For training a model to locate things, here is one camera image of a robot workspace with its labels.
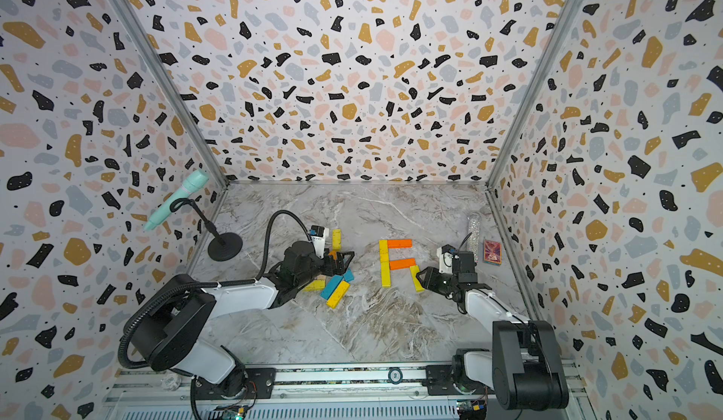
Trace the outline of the yellow block top vertical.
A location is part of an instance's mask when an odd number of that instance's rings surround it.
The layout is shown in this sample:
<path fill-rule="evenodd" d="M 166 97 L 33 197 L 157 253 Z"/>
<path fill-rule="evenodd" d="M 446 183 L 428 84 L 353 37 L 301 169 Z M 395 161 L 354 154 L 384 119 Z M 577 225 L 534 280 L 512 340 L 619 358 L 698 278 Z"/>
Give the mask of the yellow block top vertical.
<path fill-rule="evenodd" d="M 341 245 L 342 241 L 342 232 L 340 229 L 334 229 L 333 230 L 333 250 L 334 251 L 340 251 L 342 248 Z"/>

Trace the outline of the orange block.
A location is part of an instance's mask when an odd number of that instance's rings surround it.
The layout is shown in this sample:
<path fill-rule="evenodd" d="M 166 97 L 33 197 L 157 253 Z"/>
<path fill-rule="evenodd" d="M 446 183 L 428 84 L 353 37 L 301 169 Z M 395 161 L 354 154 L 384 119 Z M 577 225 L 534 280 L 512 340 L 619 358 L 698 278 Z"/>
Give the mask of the orange block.
<path fill-rule="evenodd" d="M 389 249 L 410 249 L 413 246 L 411 239 L 390 239 L 386 243 Z"/>

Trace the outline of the orange block diagonal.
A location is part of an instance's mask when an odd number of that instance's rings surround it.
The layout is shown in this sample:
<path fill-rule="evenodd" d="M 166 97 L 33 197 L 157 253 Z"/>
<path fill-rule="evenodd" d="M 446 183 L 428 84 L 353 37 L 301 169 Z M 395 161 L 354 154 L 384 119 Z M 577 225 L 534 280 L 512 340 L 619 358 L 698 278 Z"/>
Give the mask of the orange block diagonal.
<path fill-rule="evenodd" d="M 415 266 L 416 261 L 414 258 L 399 259 L 389 262 L 389 267 L 391 271 L 397 271 L 398 269 L 410 269 L 411 267 Z"/>

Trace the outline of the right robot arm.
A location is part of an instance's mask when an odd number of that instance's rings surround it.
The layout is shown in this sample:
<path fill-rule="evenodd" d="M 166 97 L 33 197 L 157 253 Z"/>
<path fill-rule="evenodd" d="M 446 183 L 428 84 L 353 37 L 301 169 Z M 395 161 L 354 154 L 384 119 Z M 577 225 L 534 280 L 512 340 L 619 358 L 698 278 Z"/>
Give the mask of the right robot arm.
<path fill-rule="evenodd" d="M 493 393 L 508 411 L 567 408 L 570 389 L 552 325 L 513 311 L 478 282 L 474 253 L 444 245 L 437 256 L 438 267 L 423 269 L 416 280 L 476 320 L 490 334 L 491 346 L 460 348 L 450 365 L 427 367 L 429 393 L 455 390 L 481 395 L 482 402 Z"/>

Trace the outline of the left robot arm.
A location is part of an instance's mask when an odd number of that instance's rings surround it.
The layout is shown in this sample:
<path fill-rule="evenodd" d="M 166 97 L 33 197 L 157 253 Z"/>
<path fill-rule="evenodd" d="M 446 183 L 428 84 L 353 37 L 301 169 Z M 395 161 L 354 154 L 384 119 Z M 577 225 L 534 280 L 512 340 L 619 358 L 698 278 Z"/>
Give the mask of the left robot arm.
<path fill-rule="evenodd" d="M 245 367 L 229 350 L 201 337 L 208 320 L 252 310 L 279 308 L 295 299 L 320 275 L 342 276 L 355 253 L 297 241 L 258 280 L 200 282 L 187 274 L 173 277 L 124 325 L 118 360 L 126 369 L 150 367 L 194 376 L 234 392 L 244 384 Z"/>

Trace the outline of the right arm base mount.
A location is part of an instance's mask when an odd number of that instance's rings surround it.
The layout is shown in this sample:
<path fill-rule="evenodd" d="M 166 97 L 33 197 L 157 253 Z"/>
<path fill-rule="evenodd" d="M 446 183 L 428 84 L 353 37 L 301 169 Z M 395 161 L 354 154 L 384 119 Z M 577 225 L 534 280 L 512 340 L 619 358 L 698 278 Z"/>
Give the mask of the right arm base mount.
<path fill-rule="evenodd" d="M 458 365 L 427 365 L 422 385 L 430 396 L 475 396 L 493 395 L 493 388 L 469 379 L 462 374 Z"/>

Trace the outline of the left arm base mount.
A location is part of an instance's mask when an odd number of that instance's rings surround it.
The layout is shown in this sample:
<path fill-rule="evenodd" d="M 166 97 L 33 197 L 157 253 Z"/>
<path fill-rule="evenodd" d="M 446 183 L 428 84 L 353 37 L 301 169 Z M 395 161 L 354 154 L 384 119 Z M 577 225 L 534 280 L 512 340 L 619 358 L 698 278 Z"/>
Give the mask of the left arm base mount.
<path fill-rule="evenodd" d="M 218 384 L 198 378 L 191 384 L 197 400 L 260 400 L 270 399 L 277 370 L 274 367 L 246 367 L 235 369 Z"/>

